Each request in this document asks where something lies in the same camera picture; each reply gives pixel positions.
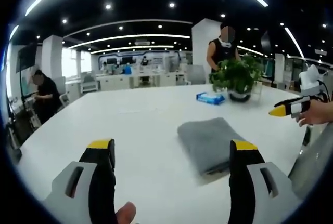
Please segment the folded towel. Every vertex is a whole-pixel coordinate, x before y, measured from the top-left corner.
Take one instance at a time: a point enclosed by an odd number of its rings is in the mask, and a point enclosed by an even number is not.
[[[245,140],[221,117],[184,123],[177,132],[201,175],[229,169],[230,141]]]

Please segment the monitor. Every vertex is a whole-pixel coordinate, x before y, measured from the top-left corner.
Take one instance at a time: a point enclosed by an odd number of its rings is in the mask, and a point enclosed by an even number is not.
[[[117,64],[117,59],[116,58],[107,59],[106,64]]]
[[[16,72],[23,71],[35,65],[36,51],[36,44],[30,44],[19,50],[16,62]]]
[[[134,63],[134,60],[133,60],[133,57],[122,57],[121,58],[121,63],[120,64],[133,64]]]

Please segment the tissue box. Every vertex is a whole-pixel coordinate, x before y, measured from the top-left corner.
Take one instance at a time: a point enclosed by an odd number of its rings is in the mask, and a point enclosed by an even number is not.
[[[218,106],[225,100],[225,98],[222,95],[211,95],[209,93],[199,93],[199,94],[197,94],[197,100],[204,102],[204,103],[209,103],[209,104]]]

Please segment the chair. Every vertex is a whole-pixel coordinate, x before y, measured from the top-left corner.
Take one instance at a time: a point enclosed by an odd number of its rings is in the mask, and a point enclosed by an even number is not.
[[[204,85],[206,75],[202,65],[188,65],[186,68],[185,82],[187,85]]]
[[[64,107],[69,105],[69,98],[68,98],[67,91],[66,91],[66,78],[58,77],[58,78],[55,78],[53,81],[56,84],[58,92],[60,94],[59,99],[62,104],[62,107],[59,108],[59,111],[60,111]]]
[[[92,72],[82,72],[81,76],[81,93],[91,93],[98,91],[98,83],[96,79],[96,73]]]

